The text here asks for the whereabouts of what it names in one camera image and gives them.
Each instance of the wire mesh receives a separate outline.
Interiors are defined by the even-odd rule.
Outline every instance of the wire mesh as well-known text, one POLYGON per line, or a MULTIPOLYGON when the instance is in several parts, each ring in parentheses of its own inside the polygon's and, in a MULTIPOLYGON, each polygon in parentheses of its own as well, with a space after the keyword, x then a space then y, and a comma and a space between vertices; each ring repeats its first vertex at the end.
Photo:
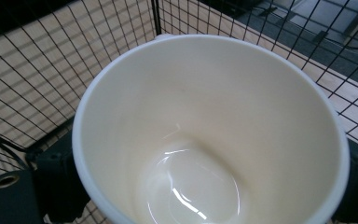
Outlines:
MULTIPOLYGON (((48 9, 41 17, 34 1, 24 1, 32 19, 23 24, 12 4, 0 0, 2 16, 17 27, 7 32, 0 23, 0 174, 21 169, 7 145, 20 158, 18 151, 51 146, 71 129, 98 73, 160 33, 230 36, 281 55, 322 88, 358 143, 358 1, 63 2, 57 9, 41 0, 48 9)), ((91 202, 75 223, 108 220, 91 202)))

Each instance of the bowl rim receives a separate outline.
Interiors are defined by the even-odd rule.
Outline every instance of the bowl rim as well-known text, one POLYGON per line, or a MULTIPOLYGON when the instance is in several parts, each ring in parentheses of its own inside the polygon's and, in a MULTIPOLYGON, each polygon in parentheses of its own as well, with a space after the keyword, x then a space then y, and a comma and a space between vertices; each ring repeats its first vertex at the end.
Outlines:
POLYGON ((73 124, 73 132, 72 132, 72 144, 73 144, 73 153, 74 153, 74 159, 76 164, 76 169, 78 172, 78 175, 80 177, 80 180, 91 197, 91 199, 96 203, 97 207, 112 221, 117 223, 133 223, 128 217, 126 217, 124 214, 122 214, 112 203, 110 203, 107 200, 107 197, 103 194, 103 192, 100 190, 100 188, 96 185, 96 182, 94 178, 92 177, 92 174, 90 172, 90 169, 88 168, 86 164, 86 158, 84 157, 84 148, 81 144, 81 136, 82 136, 82 121, 84 119, 84 112, 86 110, 87 104, 90 100, 90 97, 92 95, 92 92, 99 83, 102 81, 103 77, 108 74, 108 71, 113 69, 118 63, 120 63, 123 60, 126 60, 129 56, 131 56, 133 53, 137 51, 144 50, 146 48, 151 48, 154 45, 158 45, 159 43, 163 42, 174 42, 178 39, 192 39, 192 38, 209 38, 209 39, 218 39, 223 41, 229 41, 236 44, 244 45, 248 48, 259 50, 265 54, 267 54, 269 57, 275 58, 276 60, 284 63, 285 65, 289 66, 291 69, 293 69, 296 73, 298 73, 302 78, 307 81, 309 85, 312 86, 312 88, 316 91, 316 94, 319 95, 319 97, 323 100, 324 105, 326 106, 326 109, 328 110, 328 113, 332 119, 332 121, 335 124, 335 130, 336 134, 338 136, 339 141, 339 149, 340 154, 338 160, 338 173, 336 176, 336 179, 334 181, 333 187, 330 189, 330 192, 328 192, 327 198, 324 200, 324 202, 317 208, 317 210, 310 215, 308 219, 305 220, 304 223, 307 224, 315 224, 319 223, 320 221, 327 221, 333 213, 336 211, 343 194, 345 192, 348 178, 349 178, 349 170, 350 170, 350 154, 349 154, 349 145, 348 145, 348 139, 346 138, 346 134, 343 131, 342 124, 338 118, 338 114, 335 110, 335 108, 332 106, 331 102, 328 100, 328 98, 324 95, 322 89, 303 71, 301 71, 298 67, 293 65, 292 63, 288 62, 281 56, 275 54, 274 52, 271 52, 267 49, 263 49, 262 47, 259 47, 257 45, 254 45, 249 42, 245 42, 239 39, 235 39, 232 37, 225 37, 220 35, 172 35, 167 38, 159 38, 152 40, 150 42, 147 42, 143 45, 140 45, 134 49, 130 49, 129 51, 123 53, 116 59, 114 59, 110 64, 108 64, 99 74, 96 78, 94 78, 89 86, 87 87, 84 95, 82 96, 80 103, 78 105, 78 108, 76 110, 74 124, 73 124))

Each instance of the black wire cage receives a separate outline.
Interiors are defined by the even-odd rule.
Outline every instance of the black wire cage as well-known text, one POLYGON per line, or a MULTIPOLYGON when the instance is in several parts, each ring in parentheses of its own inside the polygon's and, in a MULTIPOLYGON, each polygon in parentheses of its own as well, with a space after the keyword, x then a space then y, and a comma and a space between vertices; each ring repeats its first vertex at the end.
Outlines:
MULTIPOLYGON (((70 132, 98 73, 161 34, 230 36, 277 53, 322 88, 358 144, 358 1, 0 0, 0 175, 33 166, 70 132)), ((109 221, 90 202, 75 223, 109 221)))

